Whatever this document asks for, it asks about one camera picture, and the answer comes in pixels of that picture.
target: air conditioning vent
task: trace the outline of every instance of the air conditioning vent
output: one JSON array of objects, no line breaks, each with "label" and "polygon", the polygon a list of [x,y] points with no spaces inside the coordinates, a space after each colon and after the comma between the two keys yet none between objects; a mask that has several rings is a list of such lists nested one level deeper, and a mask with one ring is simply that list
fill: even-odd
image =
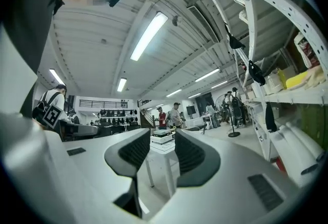
[{"label": "air conditioning vent", "polygon": [[205,28],[205,30],[211,37],[212,41],[214,43],[220,42],[218,37],[216,36],[215,32],[213,31],[212,27],[207,22],[205,17],[201,14],[201,12],[197,9],[197,7],[192,5],[190,7],[187,7],[187,9],[197,18],[197,20],[200,22],[200,24]]}]

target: white table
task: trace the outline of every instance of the white table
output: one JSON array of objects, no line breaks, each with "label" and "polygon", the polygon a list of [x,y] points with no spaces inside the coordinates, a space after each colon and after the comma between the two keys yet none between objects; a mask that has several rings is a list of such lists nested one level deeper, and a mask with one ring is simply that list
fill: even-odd
[{"label": "white table", "polygon": [[[174,187],[173,175],[170,165],[170,158],[172,159],[173,157],[172,153],[175,150],[175,141],[173,139],[169,142],[166,142],[165,144],[150,142],[150,150],[162,156],[162,162],[165,168],[166,182],[168,184],[170,197],[172,197],[175,192],[175,187]],[[148,157],[146,158],[146,167],[147,167],[147,173],[150,181],[150,186],[153,187],[154,181],[150,170]]]},{"label": "white table", "polygon": [[211,124],[211,127],[213,128],[213,121],[212,121],[211,115],[209,115],[209,114],[201,116],[201,117],[186,120],[186,126],[189,128],[189,127],[195,127],[198,125],[203,125],[204,124],[203,118],[206,118],[206,117],[210,118],[210,124]]}]

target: screen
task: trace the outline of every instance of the screen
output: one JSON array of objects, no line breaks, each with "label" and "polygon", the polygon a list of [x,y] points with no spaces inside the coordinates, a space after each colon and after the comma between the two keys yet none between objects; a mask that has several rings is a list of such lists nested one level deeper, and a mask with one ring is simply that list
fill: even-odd
[{"label": "screen", "polygon": [[196,114],[196,110],[194,106],[187,107],[188,115]]}]

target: white floor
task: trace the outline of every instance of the white floor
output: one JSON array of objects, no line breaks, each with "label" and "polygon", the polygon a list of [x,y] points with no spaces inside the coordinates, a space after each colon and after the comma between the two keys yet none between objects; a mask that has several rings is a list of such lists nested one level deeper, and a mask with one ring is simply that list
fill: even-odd
[{"label": "white floor", "polygon": [[[228,137],[229,129],[229,124],[222,123],[219,128],[205,130],[205,135],[239,144],[263,156],[260,143],[251,123],[236,129],[235,131],[240,132],[237,137]],[[150,187],[145,163],[141,166],[137,175],[139,199],[142,201],[141,208],[144,211],[142,218],[145,220],[151,219],[170,199],[161,157],[150,152],[148,158],[155,186]],[[173,178],[176,181],[179,177],[179,164],[171,160],[171,165]]]}]

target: ceiling light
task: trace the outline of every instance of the ceiling light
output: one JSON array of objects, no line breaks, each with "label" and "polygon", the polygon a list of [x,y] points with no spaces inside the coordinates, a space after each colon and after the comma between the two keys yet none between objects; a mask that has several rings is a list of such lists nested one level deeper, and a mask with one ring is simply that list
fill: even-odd
[{"label": "ceiling light", "polygon": [[196,95],[200,95],[200,93],[195,94],[195,95],[192,95],[192,96],[189,96],[188,98],[193,98],[193,97],[195,97]]},{"label": "ceiling light", "polygon": [[136,45],[130,59],[135,61],[139,60],[147,45],[150,43],[155,34],[163,26],[163,24],[165,24],[167,20],[168,17],[161,12],[158,12],[155,15],[154,19],[152,19],[147,29],[143,33],[142,37],[140,38],[138,44]]},{"label": "ceiling light", "polygon": [[180,92],[181,90],[182,90],[182,89],[176,90],[176,91],[174,91],[173,93],[171,93],[171,94],[167,95],[166,97],[169,97],[169,96],[171,96],[171,95],[174,95],[174,94],[176,94],[176,93]]},{"label": "ceiling light", "polygon": [[50,73],[52,73],[52,75],[56,78],[56,80],[58,81],[58,83],[63,84],[63,85],[65,84],[65,83],[63,82],[63,80],[61,80],[61,78],[57,75],[55,69],[49,69],[49,71],[50,71]]},{"label": "ceiling light", "polygon": [[211,74],[214,74],[214,73],[216,73],[216,72],[218,72],[218,71],[220,71],[220,69],[217,68],[217,69],[213,70],[211,73],[208,73],[208,74],[202,76],[201,78],[195,80],[195,82],[201,81],[201,80],[204,79],[205,77],[208,77],[208,76],[210,76]]},{"label": "ceiling light", "polygon": [[228,82],[228,81],[221,82],[221,83],[219,83],[218,85],[213,86],[213,87],[211,87],[211,88],[216,88],[216,87],[221,86],[221,85],[223,85],[223,84],[225,84],[225,83],[227,83],[227,82]]},{"label": "ceiling light", "polygon": [[119,81],[118,87],[117,87],[118,92],[122,92],[123,87],[126,82],[127,82],[126,78],[121,78],[121,80]]}]

